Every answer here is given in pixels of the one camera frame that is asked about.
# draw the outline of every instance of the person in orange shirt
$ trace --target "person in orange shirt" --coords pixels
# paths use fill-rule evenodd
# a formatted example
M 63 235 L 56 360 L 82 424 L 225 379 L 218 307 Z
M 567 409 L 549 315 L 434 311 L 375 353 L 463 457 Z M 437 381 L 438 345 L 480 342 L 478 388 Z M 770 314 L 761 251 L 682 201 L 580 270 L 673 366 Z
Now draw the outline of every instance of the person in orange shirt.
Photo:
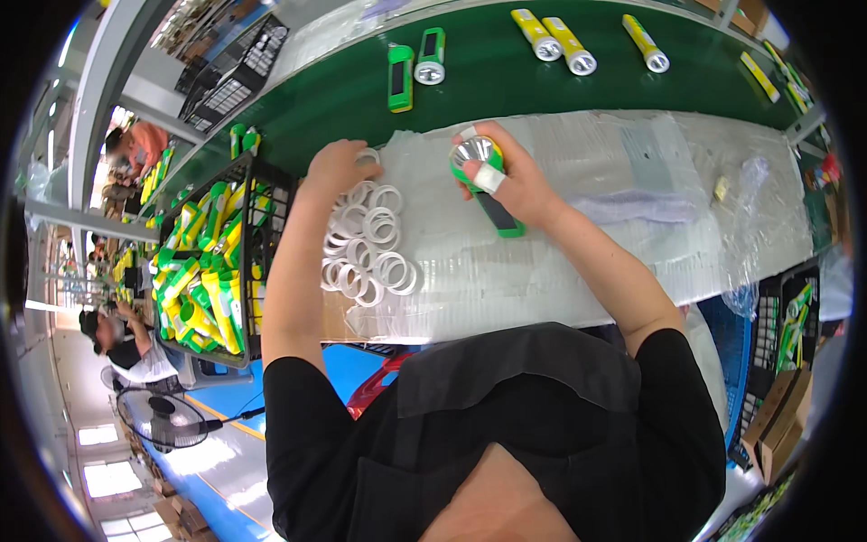
M 106 154 L 125 156 L 133 167 L 131 177 L 138 179 L 141 172 L 156 166 L 168 148 L 168 132 L 146 121 L 138 121 L 126 131 L 117 127 L 106 136 Z

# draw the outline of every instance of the person wearing black cap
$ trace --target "person wearing black cap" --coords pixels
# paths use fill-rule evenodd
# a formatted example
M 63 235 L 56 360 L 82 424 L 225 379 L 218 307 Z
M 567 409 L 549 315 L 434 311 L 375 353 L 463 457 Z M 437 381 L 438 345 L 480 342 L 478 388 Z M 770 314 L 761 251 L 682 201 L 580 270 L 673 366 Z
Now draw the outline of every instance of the person wearing black cap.
M 264 303 L 277 534 L 297 542 L 690 540 L 722 499 L 726 450 L 680 312 L 497 122 L 474 129 L 503 151 L 494 199 L 560 248 L 625 347 L 553 322 L 437 344 L 404 360 L 353 421 L 319 343 L 322 239 L 337 196 L 382 170 L 355 164 L 364 141 L 331 143 L 297 190 Z M 496 176 L 477 160 L 463 171 L 471 180 Z M 426 286 L 418 297 L 435 306 Z
M 118 301 L 116 311 L 127 319 L 125 323 L 102 307 L 79 314 L 81 332 L 94 342 L 94 353 L 108 356 L 114 370 L 130 382 L 156 382 L 177 375 L 183 367 L 183 356 L 163 348 L 153 328 L 145 325 L 128 304 Z

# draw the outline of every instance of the gray stool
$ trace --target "gray stool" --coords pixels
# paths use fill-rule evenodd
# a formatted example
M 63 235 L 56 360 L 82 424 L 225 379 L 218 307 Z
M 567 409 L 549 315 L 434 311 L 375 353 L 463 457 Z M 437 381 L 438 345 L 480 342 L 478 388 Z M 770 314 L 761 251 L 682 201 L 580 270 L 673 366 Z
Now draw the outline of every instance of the gray stool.
M 192 384 L 187 385 L 184 380 L 180 379 L 181 384 L 187 389 L 210 388 L 211 386 L 228 386 L 230 384 L 249 384 L 253 382 L 253 374 L 250 372 L 242 373 L 238 369 L 228 368 L 228 371 L 221 375 L 206 375 L 202 372 L 201 360 L 197 357 L 184 354 L 184 364 L 192 369 Z

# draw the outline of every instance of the blue plastic basket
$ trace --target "blue plastic basket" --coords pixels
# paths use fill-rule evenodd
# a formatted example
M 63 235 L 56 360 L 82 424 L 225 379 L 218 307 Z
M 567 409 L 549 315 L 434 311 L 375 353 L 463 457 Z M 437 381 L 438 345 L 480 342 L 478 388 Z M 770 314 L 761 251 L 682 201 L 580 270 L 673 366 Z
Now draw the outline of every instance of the blue plastic basket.
M 746 371 L 750 363 L 750 343 L 753 325 L 744 317 L 734 314 L 722 297 L 712 297 L 698 303 L 701 315 L 714 337 L 716 351 L 720 355 L 722 375 L 726 382 L 728 399 L 728 429 L 726 430 L 726 452 L 732 446 L 735 430 L 740 425 L 740 409 L 744 402 Z M 728 461 L 729 467 L 734 462 Z

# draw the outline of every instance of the yellow floor line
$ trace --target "yellow floor line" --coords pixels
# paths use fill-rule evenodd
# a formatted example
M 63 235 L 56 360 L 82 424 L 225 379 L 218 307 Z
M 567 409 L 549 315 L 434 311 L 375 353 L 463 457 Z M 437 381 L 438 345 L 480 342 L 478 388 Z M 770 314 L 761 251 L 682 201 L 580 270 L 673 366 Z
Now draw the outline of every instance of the yellow floor line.
M 259 525 L 260 527 L 262 527 L 263 529 L 265 529 L 265 531 L 271 531 L 271 532 L 274 532 L 274 529 L 273 529 L 272 527 L 268 527 L 268 526 L 264 525 L 262 522 L 260 522 L 258 519 L 252 517 L 249 513 L 247 513 L 247 512 L 244 511 L 244 508 L 241 508 L 240 506 L 235 506 L 235 505 L 233 505 L 231 502 L 229 502 L 229 500 L 225 497 L 225 495 L 223 495 L 222 493 L 220 493 L 219 490 L 218 490 L 216 487 L 212 486 L 212 485 L 211 485 L 211 482 L 209 482 L 208 480 L 205 480 L 204 478 L 202 478 L 202 475 L 201 475 L 201 474 L 196 473 L 196 476 L 198 476 L 200 480 L 202 480 L 203 482 L 205 482 L 205 485 L 208 486 L 208 487 L 210 487 L 210 488 L 213 490 L 213 492 L 215 492 L 217 495 L 219 495 L 219 496 L 220 496 L 220 499 L 224 500 L 224 501 L 226 502 L 226 504 L 232 505 L 232 506 L 235 508 L 235 510 L 238 510 L 238 511 L 241 512 L 243 515 L 245 515 L 245 516 L 247 516 L 248 518 L 252 519 L 252 520 L 253 520 L 257 525 Z
M 220 420 L 228 420 L 228 419 L 229 419 L 229 416 L 226 416 L 226 415 L 222 415 L 222 414 L 220 414 L 219 412 L 217 412 L 217 411 L 214 410 L 213 408 L 207 406 L 207 405 L 204 404 L 203 402 L 196 401 L 195 399 L 193 399 L 193 398 L 192 398 L 191 396 L 189 396 L 189 395 L 186 395 L 186 396 L 185 396 L 185 399 L 187 399 L 187 400 L 188 400 L 189 402 L 191 402 L 193 405 L 195 405 L 195 406 L 201 408 L 201 409 L 204 410 L 205 412 L 209 412 L 209 413 L 211 413 L 212 415 L 217 416 Z M 257 439 L 259 439 L 259 440 L 261 440 L 261 441 L 264 441 L 264 440 L 265 440 L 265 435 L 259 433 L 256 429 L 248 428 L 248 427 L 245 426 L 243 423 L 238 423 L 237 421 L 230 421 L 229 424 L 232 425 L 232 426 L 234 426 L 234 427 L 236 427 L 236 428 L 238 428 L 238 429 L 240 429 L 241 431 L 244 431 L 244 432 L 247 433 L 247 434 L 250 434 L 250 435 L 252 435 L 252 436 L 255 436 Z

